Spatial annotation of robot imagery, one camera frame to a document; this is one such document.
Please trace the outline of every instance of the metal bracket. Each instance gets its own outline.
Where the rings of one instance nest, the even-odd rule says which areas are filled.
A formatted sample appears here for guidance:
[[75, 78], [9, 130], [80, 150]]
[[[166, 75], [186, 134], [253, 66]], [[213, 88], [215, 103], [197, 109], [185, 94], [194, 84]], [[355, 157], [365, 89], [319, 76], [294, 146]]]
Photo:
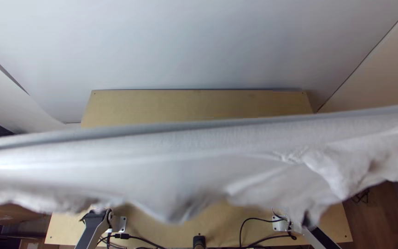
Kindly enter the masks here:
[[290, 222], [287, 220], [286, 216], [278, 216], [278, 215], [273, 215], [272, 220], [280, 220], [283, 219], [281, 221], [276, 221], [276, 222], [272, 222], [273, 224], [273, 230], [274, 231], [291, 231], [291, 229], [289, 229], [290, 227]]
[[108, 217], [110, 228], [105, 232], [118, 232], [123, 233], [127, 228], [127, 217], [126, 216], [115, 216], [113, 212], [110, 212]]

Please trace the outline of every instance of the metal arm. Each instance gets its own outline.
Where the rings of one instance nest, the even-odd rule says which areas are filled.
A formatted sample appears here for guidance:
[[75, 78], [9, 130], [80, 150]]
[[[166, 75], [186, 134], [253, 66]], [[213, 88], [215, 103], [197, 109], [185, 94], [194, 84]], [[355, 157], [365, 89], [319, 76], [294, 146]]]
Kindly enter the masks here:
[[99, 237], [105, 232], [125, 232], [127, 218], [117, 217], [111, 209], [90, 210], [82, 219], [85, 230], [75, 249], [95, 249]]

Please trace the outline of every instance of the cardboard box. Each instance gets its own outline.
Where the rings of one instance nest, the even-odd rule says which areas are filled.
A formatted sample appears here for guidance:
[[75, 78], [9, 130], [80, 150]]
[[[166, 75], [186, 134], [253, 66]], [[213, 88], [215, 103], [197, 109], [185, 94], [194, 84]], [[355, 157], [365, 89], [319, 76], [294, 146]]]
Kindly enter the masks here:
[[44, 244], [44, 239], [21, 239], [19, 249], [59, 249], [59, 245]]
[[42, 214], [14, 204], [0, 205], [0, 225], [15, 224], [41, 218]]

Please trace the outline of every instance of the curved white sheet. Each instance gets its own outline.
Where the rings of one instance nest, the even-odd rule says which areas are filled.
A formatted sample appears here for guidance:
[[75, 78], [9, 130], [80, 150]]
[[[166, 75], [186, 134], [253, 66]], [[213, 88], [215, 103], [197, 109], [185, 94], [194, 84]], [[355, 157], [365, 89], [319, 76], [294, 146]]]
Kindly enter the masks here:
[[41, 212], [130, 202], [181, 223], [226, 198], [317, 221], [386, 179], [398, 181], [398, 106], [0, 138], [0, 203]]
[[316, 109], [398, 21], [398, 0], [3, 0], [0, 64], [80, 122], [94, 89], [305, 89]]

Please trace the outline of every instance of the beige wall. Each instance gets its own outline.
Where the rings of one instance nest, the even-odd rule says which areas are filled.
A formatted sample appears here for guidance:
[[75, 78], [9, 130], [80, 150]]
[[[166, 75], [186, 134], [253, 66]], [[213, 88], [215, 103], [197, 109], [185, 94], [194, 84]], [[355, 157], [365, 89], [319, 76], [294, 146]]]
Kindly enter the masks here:
[[398, 23], [319, 112], [398, 104]]

